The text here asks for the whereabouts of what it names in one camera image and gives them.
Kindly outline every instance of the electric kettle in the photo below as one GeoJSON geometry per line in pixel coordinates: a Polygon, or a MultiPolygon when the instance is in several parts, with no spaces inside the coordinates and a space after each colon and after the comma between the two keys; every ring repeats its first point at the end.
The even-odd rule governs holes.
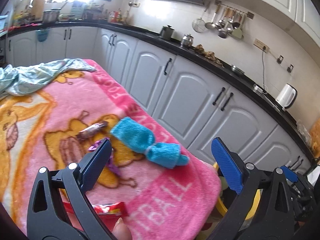
{"type": "Polygon", "coordinates": [[[282,106],[282,109],[285,111],[293,105],[297,98],[297,95],[298,91],[293,86],[286,84],[276,98],[276,101],[282,106]]]}

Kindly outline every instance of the light blue cloth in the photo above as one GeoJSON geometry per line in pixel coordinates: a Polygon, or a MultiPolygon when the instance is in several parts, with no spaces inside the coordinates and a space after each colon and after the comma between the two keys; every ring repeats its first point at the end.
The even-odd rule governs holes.
{"type": "Polygon", "coordinates": [[[189,157],[180,153],[176,143],[155,143],[153,132],[138,124],[130,117],[125,117],[111,130],[111,134],[137,153],[143,153],[149,161],[173,169],[189,163],[189,157]]]}
{"type": "Polygon", "coordinates": [[[30,67],[0,68],[0,100],[8,95],[25,96],[38,91],[69,70],[96,71],[82,59],[64,59],[30,67]]]}

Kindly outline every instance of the metal pot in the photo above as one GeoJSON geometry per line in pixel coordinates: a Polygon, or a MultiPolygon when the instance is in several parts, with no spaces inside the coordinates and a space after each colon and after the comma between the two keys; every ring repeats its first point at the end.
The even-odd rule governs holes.
{"type": "Polygon", "coordinates": [[[185,34],[180,43],[181,47],[190,48],[193,44],[193,37],[191,34],[185,34]]]}
{"type": "Polygon", "coordinates": [[[55,8],[43,12],[42,24],[55,23],[58,21],[61,8],[55,8]]]}
{"type": "Polygon", "coordinates": [[[167,27],[163,26],[160,32],[160,38],[170,41],[173,32],[174,32],[174,29],[172,29],[170,25],[168,25],[167,27]]]}

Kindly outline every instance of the cutting board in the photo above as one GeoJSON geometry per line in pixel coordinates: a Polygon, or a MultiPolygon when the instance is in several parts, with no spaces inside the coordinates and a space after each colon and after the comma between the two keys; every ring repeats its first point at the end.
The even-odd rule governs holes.
{"type": "Polygon", "coordinates": [[[33,0],[31,5],[32,8],[30,10],[31,15],[34,15],[36,19],[40,19],[43,15],[44,10],[44,0],[33,0]]]}

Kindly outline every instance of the kitchen counter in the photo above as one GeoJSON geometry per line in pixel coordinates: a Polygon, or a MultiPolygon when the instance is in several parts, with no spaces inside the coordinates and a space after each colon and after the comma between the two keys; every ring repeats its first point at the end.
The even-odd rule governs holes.
{"type": "Polygon", "coordinates": [[[135,26],[110,24],[105,20],[98,20],[95,22],[72,21],[67,23],[26,26],[10,31],[8,33],[8,37],[42,28],[71,26],[92,26],[130,35],[200,65],[201,67],[205,68],[206,70],[212,72],[216,76],[231,84],[233,87],[235,87],[252,101],[254,101],[257,105],[259,105],[262,109],[264,109],[291,136],[291,138],[295,141],[295,143],[299,146],[299,148],[311,162],[311,165],[315,163],[315,158],[313,157],[311,150],[305,144],[304,140],[297,130],[296,121],[289,113],[284,112],[281,109],[281,107],[277,104],[273,97],[271,97],[270,95],[262,95],[255,92],[253,89],[253,85],[255,82],[245,75],[242,77],[237,76],[234,72],[231,71],[231,66],[226,64],[225,62],[221,61],[224,66],[221,67],[220,65],[196,54],[191,49],[180,47],[180,43],[177,40],[172,39],[171,41],[167,41],[160,38],[158,36],[158,33],[153,33],[151,31],[135,26]]]}

